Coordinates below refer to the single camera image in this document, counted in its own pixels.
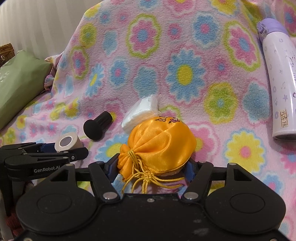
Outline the pink floral fleece blanket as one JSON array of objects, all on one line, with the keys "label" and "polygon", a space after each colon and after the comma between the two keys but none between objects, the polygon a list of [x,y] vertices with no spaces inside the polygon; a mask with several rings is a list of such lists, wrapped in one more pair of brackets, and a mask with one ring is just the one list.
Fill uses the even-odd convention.
[{"label": "pink floral fleece blanket", "polygon": [[[76,132],[88,166],[119,152],[125,113],[155,94],[163,116],[196,138],[193,158],[236,162],[285,201],[280,231],[295,240],[295,142],[272,137],[273,113],[256,23],[274,18],[295,38],[295,1],[102,1],[83,15],[51,91],[1,131],[1,144],[54,142]],[[93,141],[84,123],[108,111],[112,124]]]}]

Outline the orange satin drawstring pouch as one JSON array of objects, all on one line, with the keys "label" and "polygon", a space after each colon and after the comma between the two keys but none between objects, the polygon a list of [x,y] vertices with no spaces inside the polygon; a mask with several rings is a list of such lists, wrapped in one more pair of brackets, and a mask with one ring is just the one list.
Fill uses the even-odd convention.
[{"label": "orange satin drawstring pouch", "polygon": [[181,120],[159,116],[137,125],[126,144],[121,145],[117,167],[125,186],[142,186],[148,192],[150,184],[166,189],[182,186],[183,177],[175,178],[196,148],[196,138]]}]

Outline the brown wicker basket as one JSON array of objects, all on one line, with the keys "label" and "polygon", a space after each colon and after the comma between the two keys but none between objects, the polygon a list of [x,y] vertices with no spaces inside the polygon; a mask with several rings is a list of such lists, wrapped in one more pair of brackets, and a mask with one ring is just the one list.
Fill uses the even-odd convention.
[{"label": "brown wicker basket", "polygon": [[15,56],[15,51],[11,43],[0,46],[0,67]]}]

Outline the white tissue pack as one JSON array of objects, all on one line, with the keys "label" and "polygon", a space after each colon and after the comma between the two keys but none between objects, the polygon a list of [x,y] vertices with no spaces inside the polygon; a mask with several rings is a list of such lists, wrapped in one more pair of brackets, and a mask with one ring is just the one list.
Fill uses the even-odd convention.
[{"label": "white tissue pack", "polygon": [[125,114],[121,128],[130,133],[134,127],[150,118],[159,116],[158,100],[155,94],[138,100]]}]

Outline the green cushion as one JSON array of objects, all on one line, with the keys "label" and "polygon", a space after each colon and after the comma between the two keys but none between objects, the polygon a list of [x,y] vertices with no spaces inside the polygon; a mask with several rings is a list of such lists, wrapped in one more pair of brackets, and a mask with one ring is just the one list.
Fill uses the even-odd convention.
[{"label": "green cushion", "polygon": [[45,89],[51,69],[51,62],[24,50],[1,67],[1,128]]}]

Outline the purple white thermos bottle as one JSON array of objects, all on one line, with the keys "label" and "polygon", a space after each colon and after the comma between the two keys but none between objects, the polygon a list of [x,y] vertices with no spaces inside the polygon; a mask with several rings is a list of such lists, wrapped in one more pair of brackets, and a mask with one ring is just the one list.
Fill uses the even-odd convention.
[{"label": "purple white thermos bottle", "polygon": [[295,45],[285,27],[265,18],[256,25],[267,66],[273,105],[273,133],[295,140]]}]

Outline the beige tape roll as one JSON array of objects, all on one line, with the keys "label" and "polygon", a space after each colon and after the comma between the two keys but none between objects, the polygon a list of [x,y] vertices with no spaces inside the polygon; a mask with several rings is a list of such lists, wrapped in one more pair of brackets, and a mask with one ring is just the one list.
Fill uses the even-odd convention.
[{"label": "beige tape roll", "polygon": [[62,152],[82,148],[83,144],[75,132],[69,132],[60,136],[54,147],[57,152]]}]

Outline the black foam ball attachment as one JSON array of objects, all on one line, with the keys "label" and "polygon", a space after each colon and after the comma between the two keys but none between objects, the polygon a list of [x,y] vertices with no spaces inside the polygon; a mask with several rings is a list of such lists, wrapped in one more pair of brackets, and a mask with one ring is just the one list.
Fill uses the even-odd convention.
[{"label": "black foam ball attachment", "polygon": [[89,119],[84,123],[84,133],[89,139],[99,141],[103,138],[112,121],[112,115],[108,111],[104,111],[95,119]]}]

